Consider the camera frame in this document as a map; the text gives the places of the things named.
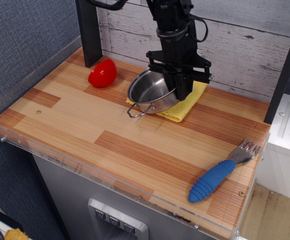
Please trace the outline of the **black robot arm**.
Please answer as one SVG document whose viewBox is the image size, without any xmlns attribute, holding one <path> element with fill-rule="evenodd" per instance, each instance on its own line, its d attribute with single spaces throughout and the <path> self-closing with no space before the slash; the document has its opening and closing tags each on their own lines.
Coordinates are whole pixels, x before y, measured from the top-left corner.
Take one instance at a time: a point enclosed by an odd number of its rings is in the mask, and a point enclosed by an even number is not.
<svg viewBox="0 0 290 240">
<path fill-rule="evenodd" d="M 161 50 L 148 51 L 149 69 L 162 73 L 168 90 L 175 90 L 183 101 L 193 90 L 194 82 L 209 83 L 211 62 L 198 54 L 196 21 L 205 20 L 190 13 L 190 0 L 149 0 L 147 5 L 157 23 L 156 34 Z"/>
</svg>

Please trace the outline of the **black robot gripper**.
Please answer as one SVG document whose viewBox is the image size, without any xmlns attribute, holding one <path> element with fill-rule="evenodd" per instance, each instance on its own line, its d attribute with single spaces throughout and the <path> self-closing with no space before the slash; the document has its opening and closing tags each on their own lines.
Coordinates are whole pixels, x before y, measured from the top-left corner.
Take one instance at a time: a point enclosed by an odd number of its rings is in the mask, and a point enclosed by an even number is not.
<svg viewBox="0 0 290 240">
<path fill-rule="evenodd" d="M 171 92 L 176 88 L 179 101 L 192 92 L 193 81 L 209 83 L 211 62 L 197 53 L 197 43 L 187 33 L 179 35 L 158 32 L 161 50 L 148 51 L 150 70 L 163 72 L 164 81 Z"/>
</svg>

